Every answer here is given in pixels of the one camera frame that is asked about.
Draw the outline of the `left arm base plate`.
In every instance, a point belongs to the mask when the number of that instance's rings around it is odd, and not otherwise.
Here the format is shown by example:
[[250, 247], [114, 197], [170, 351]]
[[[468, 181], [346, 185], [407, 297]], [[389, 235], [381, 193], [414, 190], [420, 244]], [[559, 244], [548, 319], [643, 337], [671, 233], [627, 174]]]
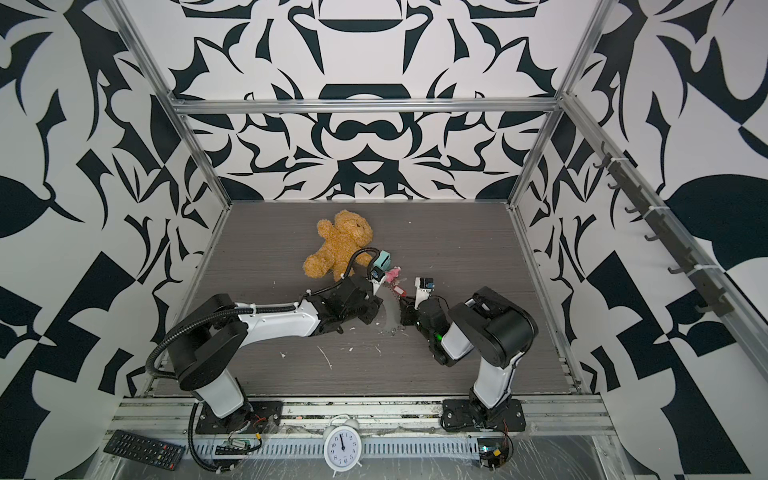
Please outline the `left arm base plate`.
[[284, 403], [278, 400], [250, 401], [234, 413], [219, 418], [203, 404], [196, 426], [198, 435], [263, 434], [280, 426]]

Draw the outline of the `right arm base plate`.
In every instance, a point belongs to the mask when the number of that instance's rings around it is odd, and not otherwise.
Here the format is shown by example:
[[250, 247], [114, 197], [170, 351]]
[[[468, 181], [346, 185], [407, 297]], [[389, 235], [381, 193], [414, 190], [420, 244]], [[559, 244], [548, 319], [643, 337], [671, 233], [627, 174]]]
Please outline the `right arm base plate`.
[[493, 430], [523, 432], [527, 422], [522, 404], [507, 398], [488, 409], [479, 400], [448, 399], [442, 402], [440, 426], [447, 432]]

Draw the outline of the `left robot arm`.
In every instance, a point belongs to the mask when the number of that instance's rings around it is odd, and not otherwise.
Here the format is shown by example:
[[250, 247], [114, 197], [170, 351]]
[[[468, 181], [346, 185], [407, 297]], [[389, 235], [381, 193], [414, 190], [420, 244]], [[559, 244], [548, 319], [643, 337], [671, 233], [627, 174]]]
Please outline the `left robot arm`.
[[390, 264], [388, 252], [364, 247], [353, 253], [340, 280], [292, 303], [258, 305], [215, 295], [166, 333], [145, 370], [174, 380], [221, 421], [250, 418], [252, 408], [228, 370], [239, 350], [277, 338], [341, 333], [352, 319], [371, 323], [383, 303], [378, 290]]

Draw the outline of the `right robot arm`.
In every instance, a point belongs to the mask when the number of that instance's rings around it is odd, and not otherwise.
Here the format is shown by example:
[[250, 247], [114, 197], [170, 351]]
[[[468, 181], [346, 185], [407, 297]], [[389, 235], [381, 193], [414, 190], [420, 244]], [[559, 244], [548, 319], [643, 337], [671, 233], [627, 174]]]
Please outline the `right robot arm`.
[[517, 364], [532, 347], [539, 328], [522, 307], [484, 286], [449, 309], [428, 292], [399, 300], [401, 324], [414, 326], [441, 365], [451, 367], [469, 353], [480, 354], [470, 399], [483, 414], [510, 399]]

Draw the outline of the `red key tag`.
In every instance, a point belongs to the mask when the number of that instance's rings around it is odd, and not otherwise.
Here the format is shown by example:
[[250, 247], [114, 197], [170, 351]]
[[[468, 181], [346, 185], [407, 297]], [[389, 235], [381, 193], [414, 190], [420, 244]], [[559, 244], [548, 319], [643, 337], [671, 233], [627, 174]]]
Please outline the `red key tag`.
[[400, 287], [399, 285], [394, 286], [392, 288], [392, 290], [393, 290], [394, 294], [396, 296], [400, 297], [400, 298], [404, 298], [404, 297], [407, 296], [407, 292], [402, 287]]

